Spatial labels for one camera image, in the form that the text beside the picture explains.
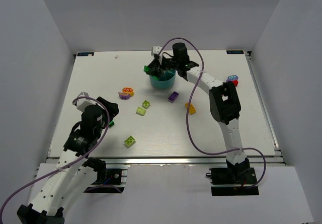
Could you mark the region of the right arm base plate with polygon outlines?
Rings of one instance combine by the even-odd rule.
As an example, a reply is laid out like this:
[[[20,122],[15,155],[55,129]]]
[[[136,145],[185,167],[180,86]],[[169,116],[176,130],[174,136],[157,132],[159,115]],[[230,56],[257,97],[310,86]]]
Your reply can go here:
[[[212,168],[205,174],[210,179],[212,196],[258,196],[257,177],[254,168],[250,168],[236,179],[228,168]]]

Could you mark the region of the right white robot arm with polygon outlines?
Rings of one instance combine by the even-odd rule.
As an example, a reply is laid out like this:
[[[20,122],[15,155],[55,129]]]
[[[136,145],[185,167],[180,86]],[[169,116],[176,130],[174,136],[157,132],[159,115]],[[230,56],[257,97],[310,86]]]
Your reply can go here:
[[[242,174],[250,169],[250,163],[239,132],[241,104],[234,83],[221,82],[206,73],[204,61],[200,65],[192,61],[184,43],[175,43],[172,49],[173,55],[166,58],[162,56],[163,49],[154,46],[151,50],[153,61],[144,67],[144,72],[160,79],[167,71],[175,70],[184,80],[194,84],[191,95],[196,88],[207,93],[210,113],[223,134],[228,176],[234,181],[241,179]]]

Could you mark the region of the yellow long lego brick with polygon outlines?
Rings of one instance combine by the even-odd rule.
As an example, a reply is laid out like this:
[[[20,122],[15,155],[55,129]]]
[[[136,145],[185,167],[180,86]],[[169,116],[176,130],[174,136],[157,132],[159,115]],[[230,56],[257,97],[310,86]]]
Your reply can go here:
[[[186,109],[189,109],[189,114],[190,115],[193,115],[193,114],[195,114],[196,113],[196,109],[195,109],[195,107],[193,106],[193,104],[191,103],[191,104],[189,104],[189,103],[186,103],[185,104],[185,108]]]

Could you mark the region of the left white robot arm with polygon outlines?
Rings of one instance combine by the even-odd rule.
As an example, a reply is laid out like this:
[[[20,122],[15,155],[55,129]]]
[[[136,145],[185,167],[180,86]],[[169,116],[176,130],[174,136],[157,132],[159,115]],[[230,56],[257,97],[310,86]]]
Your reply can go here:
[[[21,223],[64,223],[65,215],[82,193],[106,175],[106,163],[90,157],[107,133],[110,122],[119,113],[118,104],[102,97],[81,93],[73,104],[81,111],[64,146],[55,170],[28,205],[21,205],[17,216]]]

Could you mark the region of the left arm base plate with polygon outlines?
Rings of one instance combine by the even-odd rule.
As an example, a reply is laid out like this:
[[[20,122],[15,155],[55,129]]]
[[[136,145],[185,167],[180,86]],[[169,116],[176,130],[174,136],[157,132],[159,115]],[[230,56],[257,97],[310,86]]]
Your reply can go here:
[[[127,182],[128,166],[107,165],[84,193],[121,194]]]

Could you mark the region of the green lego brick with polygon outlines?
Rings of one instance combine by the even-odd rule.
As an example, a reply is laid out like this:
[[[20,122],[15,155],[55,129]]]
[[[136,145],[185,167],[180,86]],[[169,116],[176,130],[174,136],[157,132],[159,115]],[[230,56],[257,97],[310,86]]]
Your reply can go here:
[[[145,73],[147,73],[148,71],[149,71],[149,67],[148,66],[144,66],[144,68],[143,68],[143,71],[145,72]]]

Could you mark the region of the yellow butterfly curved lego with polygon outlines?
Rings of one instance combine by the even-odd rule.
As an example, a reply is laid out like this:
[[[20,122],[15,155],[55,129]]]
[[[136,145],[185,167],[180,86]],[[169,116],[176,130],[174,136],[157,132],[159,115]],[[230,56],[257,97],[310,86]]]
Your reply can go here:
[[[132,97],[134,95],[134,90],[132,88],[129,87],[125,87],[122,89],[123,93],[129,94],[130,97]]]

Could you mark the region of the purple butterfly curved lego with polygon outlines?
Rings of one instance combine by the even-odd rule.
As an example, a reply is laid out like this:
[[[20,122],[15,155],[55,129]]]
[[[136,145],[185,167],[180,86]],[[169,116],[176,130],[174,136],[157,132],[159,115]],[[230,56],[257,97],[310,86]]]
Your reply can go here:
[[[122,100],[128,100],[131,97],[129,93],[121,93],[121,92],[119,92],[118,95],[119,95],[119,98],[122,99]]]

